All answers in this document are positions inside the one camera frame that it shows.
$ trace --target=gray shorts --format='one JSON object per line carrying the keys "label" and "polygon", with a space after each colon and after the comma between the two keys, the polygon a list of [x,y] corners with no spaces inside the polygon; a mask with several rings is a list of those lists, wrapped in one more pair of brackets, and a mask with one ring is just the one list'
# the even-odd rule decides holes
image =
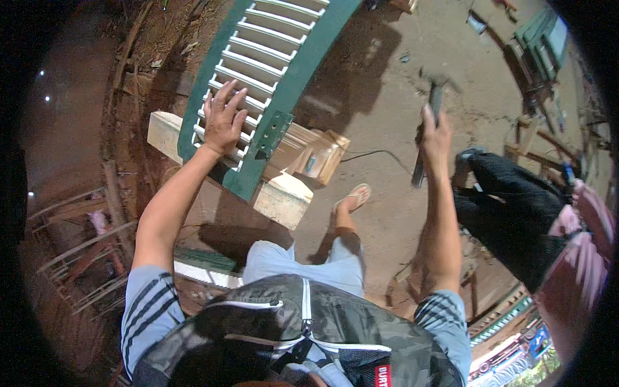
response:
{"label": "gray shorts", "polygon": [[301,277],[337,287],[358,297],[363,297],[365,294],[361,248],[360,246],[347,247],[342,237],[337,237],[333,241],[329,257],[325,263],[320,265],[304,265],[296,262],[294,243],[288,250],[265,240],[254,243],[247,254],[243,282],[248,284],[278,274],[298,274]]}

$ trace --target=man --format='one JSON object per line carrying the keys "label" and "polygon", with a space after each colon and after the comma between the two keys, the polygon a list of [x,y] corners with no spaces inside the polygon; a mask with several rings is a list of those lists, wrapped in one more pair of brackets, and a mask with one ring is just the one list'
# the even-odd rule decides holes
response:
{"label": "man", "polygon": [[423,157],[430,205],[420,252],[430,294],[415,322],[362,299],[363,261],[350,213],[370,196],[355,188],[334,207],[331,255],[323,265],[295,262],[266,241],[250,249],[246,285],[185,319],[173,284],[173,247],[191,202],[219,157],[240,136],[247,90],[227,103],[235,82],[204,104],[204,145],[155,195],[137,229],[122,323],[123,360],[140,385],[464,386],[470,367],[461,246],[448,177],[451,130],[423,110]]}
{"label": "man", "polygon": [[[463,188],[471,170],[482,192]],[[481,148],[456,157],[453,183],[458,221],[527,287],[569,362],[612,268],[615,221],[603,200],[582,180],[566,197]]]}

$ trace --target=zipper pull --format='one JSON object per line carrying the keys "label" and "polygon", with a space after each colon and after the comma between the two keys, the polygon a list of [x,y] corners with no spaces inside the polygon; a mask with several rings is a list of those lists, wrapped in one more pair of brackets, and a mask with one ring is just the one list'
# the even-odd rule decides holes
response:
{"label": "zipper pull", "polygon": [[314,328],[314,320],[306,318],[303,320],[303,327],[301,328],[301,334],[305,337],[310,337],[312,329]]}

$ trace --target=hand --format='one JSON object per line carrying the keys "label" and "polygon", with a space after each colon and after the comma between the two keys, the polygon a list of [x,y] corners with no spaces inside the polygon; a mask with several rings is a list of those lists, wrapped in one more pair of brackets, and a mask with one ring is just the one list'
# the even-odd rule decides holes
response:
{"label": "hand", "polygon": [[419,152],[423,157],[423,164],[428,179],[449,178],[449,151],[451,149],[452,131],[445,112],[438,113],[438,128],[434,122],[434,113],[430,105],[422,108],[421,112],[423,132]]}
{"label": "hand", "polygon": [[219,156],[230,153],[241,137],[241,126],[247,117],[247,110],[236,111],[237,105],[245,98],[247,89],[237,92],[226,105],[226,99],[234,90],[236,79],[226,82],[211,98],[210,92],[204,102],[206,128],[204,130],[204,145],[211,148]]}

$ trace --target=gray t-shirt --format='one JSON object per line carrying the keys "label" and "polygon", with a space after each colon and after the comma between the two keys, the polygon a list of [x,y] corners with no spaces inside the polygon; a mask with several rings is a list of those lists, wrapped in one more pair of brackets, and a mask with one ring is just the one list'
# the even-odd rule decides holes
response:
{"label": "gray t-shirt", "polygon": [[[131,379],[142,354],[184,320],[170,273],[157,266],[141,266],[129,273],[121,325],[121,350],[125,369]],[[415,312],[414,322],[434,335],[436,343],[462,374],[465,385],[469,375],[471,352],[464,303],[460,296],[450,290],[432,293]],[[311,355],[308,360],[318,359]],[[290,369],[290,378],[298,379],[298,372],[307,372],[306,370],[316,371],[311,362],[308,362],[299,365],[298,369]],[[335,368],[322,377],[325,381],[331,380],[335,383],[332,384],[333,387],[345,385],[336,382],[342,380]]]}

